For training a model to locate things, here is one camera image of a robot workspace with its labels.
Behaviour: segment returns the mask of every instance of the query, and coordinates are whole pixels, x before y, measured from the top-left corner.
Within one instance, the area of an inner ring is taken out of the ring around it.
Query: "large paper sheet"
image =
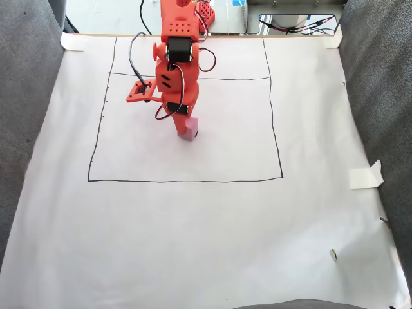
[[[368,162],[337,50],[318,38],[208,39],[217,65],[200,74],[199,134],[186,142],[155,120],[157,103],[126,103],[131,38],[88,39],[63,58],[1,308],[409,308],[378,192],[349,186]],[[142,75],[154,75],[154,42],[135,41]]]

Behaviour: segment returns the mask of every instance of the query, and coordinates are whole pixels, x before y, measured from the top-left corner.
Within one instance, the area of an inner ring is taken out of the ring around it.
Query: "gray upholstery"
[[[412,1],[349,0],[340,53],[349,102],[412,292]]]
[[[66,16],[66,0],[49,0],[49,4],[53,10],[59,27],[63,29],[64,16]]]
[[[337,304],[330,301],[315,299],[298,299],[277,304],[257,304],[254,306],[240,307],[237,309],[362,309],[348,304]]]
[[[63,57],[47,0],[0,1],[0,265]]]

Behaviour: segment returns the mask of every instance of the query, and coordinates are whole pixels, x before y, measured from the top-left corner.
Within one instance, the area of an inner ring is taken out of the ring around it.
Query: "pink block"
[[[186,120],[186,132],[185,134],[178,134],[184,140],[194,140],[198,134],[198,119],[191,117]]]

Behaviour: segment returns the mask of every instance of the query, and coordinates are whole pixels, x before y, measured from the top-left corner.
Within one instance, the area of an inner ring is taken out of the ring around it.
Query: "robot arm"
[[[199,31],[208,33],[214,10],[206,0],[161,0],[161,44],[153,45],[156,78],[135,82],[127,102],[161,102],[155,118],[172,117],[178,136],[193,140],[198,132],[197,118],[191,117],[199,95]],[[156,87],[162,93],[153,97]],[[161,109],[166,116],[158,117]]]

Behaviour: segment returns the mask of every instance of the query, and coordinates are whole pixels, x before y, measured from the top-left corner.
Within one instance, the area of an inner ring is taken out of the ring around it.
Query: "black line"
[[[272,130],[273,130],[273,136],[275,137],[275,144],[276,144],[276,149],[277,149],[277,158],[279,159],[279,167],[281,168],[281,177],[283,178],[281,157],[279,155],[279,147],[277,146],[275,127],[273,126],[273,105],[272,105],[272,97],[271,97],[272,96],[272,75],[270,74],[270,67],[269,67],[269,62],[268,62],[268,55],[266,54],[266,47],[265,47],[265,39],[264,38],[262,38],[262,42],[263,42],[263,49],[265,50],[265,58],[266,58],[266,63],[268,64],[269,77],[270,77],[269,102],[270,102],[270,109],[272,110]]]
[[[136,76],[134,74],[125,74],[125,73],[115,73],[115,72],[109,72],[109,74],[116,74],[116,75],[125,75],[125,76]],[[155,76],[153,75],[142,75],[143,77],[153,77],[155,78]],[[266,76],[266,77],[256,77],[255,79],[216,79],[216,80],[257,80],[257,79],[269,79],[270,76]],[[198,79],[214,79],[214,78],[208,78],[208,77],[200,77]]]
[[[227,180],[227,181],[219,181],[219,180],[116,180],[116,179],[99,179],[99,180],[88,180],[89,182],[151,182],[151,183],[170,183],[170,182],[183,182],[183,183],[191,183],[191,182],[209,182],[209,183],[231,183],[231,182],[267,182],[269,180],[281,179],[283,177],[273,177],[267,179],[259,179],[259,180]]]
[[[98,131],[97,131],[97,138],[96,138],[96,145],[95,149],[93,151],[93,154],[90,159],[89,163],[89,173],[88,173],[88,182],[143,182],[143,183],[232,183],[232,182],[267,182],[270,180],[275,180],[275,179],[282,179],[283,178],[283,171],[282,171],[282,165],[281,165],[281,159],[279,155],[279,148],[277,146],[277,140],[276,140],[276,134],[275,134],[275,128],[273,125],[273,106],[272,106],[272,99],[271,99],[271,94],[272,94],[272,76],[270,74],[270,68],[269,68],[269,62],[266,54],[266,48],[265,48],[265,40],[262,39],[263,41],[263,49],[265,50],[265,57],[266,57],[266,63],[268,65],[268,72],[269,76],[268,77],[260,77],[256,79],[270,79],[270,88],[269,88],[269,102],[270,102],[270,109],[272,110],[272,130],[273,130],[273,135],[275,138],[275,145],[277,149],[277,158],[279,159],[279,167],[281,170],[281,176],[280,177],[273,177],[273,178],[267,178],[267,179],[261,179],[261,180],[227,180],[227,181],[219,181],[219,180],[191,180],[191,181],[184,181],[184,180],[164,180],[164,181],[156,181],[156,180],[116,180],[116,179],[99,179],[99,180],[90,180],[90,169],[91,169],[91,163],[93,161],[93,157],[96,152],[97,148],[97,142],[98,142],[98,134],[100,133],[100,125],[102,123],[102,117],[103,117],[103,110],[104,106],[106,103],[106,96],[108,94],[108,88],[109,88],[109,81],[110,81],[110,76],[111,74],[117,74],[117,75],[127,75],[127,76],[135,76],[132,74],[125,74],[125,73],[114,73],[111,70],[113,69],[113,64],[115,63],[115,53],[116,53],[116,42],[117,42],[117,37],[115,41],[115,46],[113,48],[113,62],[111,63],[111,68],[109,72],[109,78],[108,78],[108,84],[106,86],[106,93],[104,95],[104,101],[103,101],[103,107],[102,107],[102,112],[100,114],[100,122],[98,123]],[[144,77],[155,77],[152,75],[142,75]],[[256,80],[256,79],[215,79],[215,80]]]
[[[104,105],[106,104],[106,96],[108,95],[108,89],[109,89],[109,81],[110,81],[110,75],[111,75],[110,73],[111,73],[111,70],[113,69],[113,64],[115,63],[116,43],[117,43],[117,37],[116,37],[116,39],[115,39],[115,45],[114,45],[114,47],[113,47],[113,60],[112,60],[112,62],[111,62],[111,67],[110,67],[110,72],[109,72],[109,77],[108,77],[108,84],[107,84],[107,86],[106,86],[106,93],[104,94],[102,112],[100,113],[100,121],[99,121],[99,123],[98,123],[96,144],[95,144],[95,148],[94,148],[94,150],[93,150],[93,154],[91,155],[91,158],[90,158],[89,172],[88,172],[88,182],[90,181],[91,163],[92,163],[93,157],[95,156],[95,153],[96,153],[97,142],[98,142],[98,134],[100,133],[100,126],[102,125],[103,110],[104,110]]]

